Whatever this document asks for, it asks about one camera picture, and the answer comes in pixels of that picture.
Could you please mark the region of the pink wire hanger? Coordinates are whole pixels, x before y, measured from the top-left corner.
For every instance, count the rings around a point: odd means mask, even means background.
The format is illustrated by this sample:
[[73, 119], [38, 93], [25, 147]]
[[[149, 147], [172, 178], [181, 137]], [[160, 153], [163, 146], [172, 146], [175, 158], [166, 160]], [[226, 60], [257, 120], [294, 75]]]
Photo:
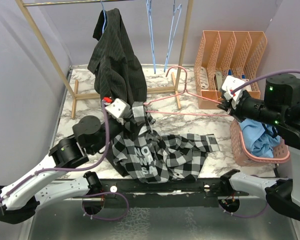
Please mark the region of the pink wire hanger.
[[[177, 86], [177, 79], [175, 77], [175, 70], [172, 71], [171, 77], [173, 80], [173, 86], [171, 87], [170, 91], [172, 93], [175, 93], [174, 95], [169, 95], [161, 98], [156, 98], [153, 99], [149, 102], [144, 102], [143, 105], [149, 107], [151, 104], [159, 101], [165, 101], [170, 98], [175, 98], [176, 103], [177, 103], [177, 109], [181, 110], [182, 105], [181, 103], [185, 103], [186, 98], [196, 98], [199, 100], [204, 100], [204, 101], [210, 101], [212, 102], [215, 106], [217, 104], [220, 104], [218, 100], [210, 99], [207, 97], [203, 97], [202, 95], [197, 95], [192, 92], [189, 92], [187, 90], [187, 79], [188, 79], [188, 71], [186, 68], [180, 66], [180, 65], [173, 65], [169, 69], [166, 70], [165, 76], [168, 77], [170, 70], [172, 69], [177, 69], [177, 71], [184, 71], [185, 72], [185, 80], [184, 80], [184, 88], [183, 91], [178, 91], [178, 86]], [[157, 114], [167, 114], [167, 115], [188, 115], [188, 116], [208, 116], [208, 117], [230, 117], [228, 114], [207, 114], [207, 113], [180, 113], [180, 112], [162, 112], [162, 111], [153, 111], [149, 110], [149, 113], [157, 113]]]

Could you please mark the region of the grey plaid shirt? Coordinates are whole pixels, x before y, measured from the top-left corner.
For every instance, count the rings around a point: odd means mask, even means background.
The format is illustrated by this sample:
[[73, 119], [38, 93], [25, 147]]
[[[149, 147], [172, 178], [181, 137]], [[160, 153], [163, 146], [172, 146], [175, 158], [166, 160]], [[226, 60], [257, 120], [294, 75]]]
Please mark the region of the grey plaid shirt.
[[143, 126], [135, 140], [122, 133], [113, 139], [113, 161], [142, 183], [195, 182], [208, 154], [220, 149], [214, 134], [160, 135], [142, 102], [133, 103], [132, 116]]

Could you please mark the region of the light blue shirt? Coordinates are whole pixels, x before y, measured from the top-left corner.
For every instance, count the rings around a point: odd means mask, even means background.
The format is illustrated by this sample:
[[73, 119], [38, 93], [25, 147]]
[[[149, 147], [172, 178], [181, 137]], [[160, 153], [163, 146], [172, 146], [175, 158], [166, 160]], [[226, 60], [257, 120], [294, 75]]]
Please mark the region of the light blue shirt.
[[245, 119], [239, 123], [245, 148], [248, 152], [260, 158], [273, 158], [274, 148], [281, 143], [277, 129], [252, 119]]

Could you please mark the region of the blue wire hanger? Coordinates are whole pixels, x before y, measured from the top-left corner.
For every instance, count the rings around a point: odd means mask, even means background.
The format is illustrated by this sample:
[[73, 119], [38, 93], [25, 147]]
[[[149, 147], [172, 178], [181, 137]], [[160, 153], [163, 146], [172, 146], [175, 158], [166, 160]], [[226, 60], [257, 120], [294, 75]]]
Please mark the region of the blue wire hanger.
[[156, 58], [155, 58], [155, 45], [154, 45], [154, 33], [153, 33], [153, 21], [152, 21], [152, 1], [146, 0], [145, 5], [146, 5], [149, 37], [150, 37], [150, 48], [151, 48], [151, 57], [152, 57], [152, 63], [153, 63], [153, 73], [156, 74]]
[[171, 51], [174, 44], [175, 35], [178, 29], [180, 16], [182, 13], [182, 4], [177, 5], [176, 0], [173, 1], [172, 6], [172, 19], [171, 19], [171, 25], [169, 30], [169, 38], [168, 38], [168, 46], [167, 46], [167, 54], [165, 58], [164, 68], [163, 71], [166, 72], [168, 69], [168, 63], [171, 56]]

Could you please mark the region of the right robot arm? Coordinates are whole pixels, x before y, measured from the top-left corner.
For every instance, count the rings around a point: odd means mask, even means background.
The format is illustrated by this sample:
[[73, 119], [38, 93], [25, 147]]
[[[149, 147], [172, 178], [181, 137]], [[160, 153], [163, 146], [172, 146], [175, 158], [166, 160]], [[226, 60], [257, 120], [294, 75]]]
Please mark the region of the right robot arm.
[[271, 158], [244, 152], [238, 159], [274, 164], [290, 161], [293, 177], [266, 180], [233, 169], [220, 177], [219, 189], [226, 196], [245, 192], [259, 197], [277, 213], [300, 221], [300, 79], [294, 70], [273, 72], [264, 79], [265, 94], [261, 100], [246, 91], [248, 82], [227, 76], [220, 89], [223, 101], [219, 108], [237, 123], [250, 119], [271, 126], [271, 136], [280, 137]]

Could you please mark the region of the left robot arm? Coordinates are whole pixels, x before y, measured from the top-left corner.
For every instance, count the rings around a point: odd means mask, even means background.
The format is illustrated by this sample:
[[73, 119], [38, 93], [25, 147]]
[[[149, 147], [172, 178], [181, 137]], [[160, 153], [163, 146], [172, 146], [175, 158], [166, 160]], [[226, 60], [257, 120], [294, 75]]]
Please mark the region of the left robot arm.
[[72, 197], [96, 197], [104, 188], [97, 174], [80, 166], [121, 133], [137, 137], [144, 117], [125, 118], [123, 123], [106, 116], [105, 122], [93, 115], [72, 127], [73, 134], [50, 149], [43, 160], [14, 183], [0, 185], [0, 222], [22, 223], [43, 207]]

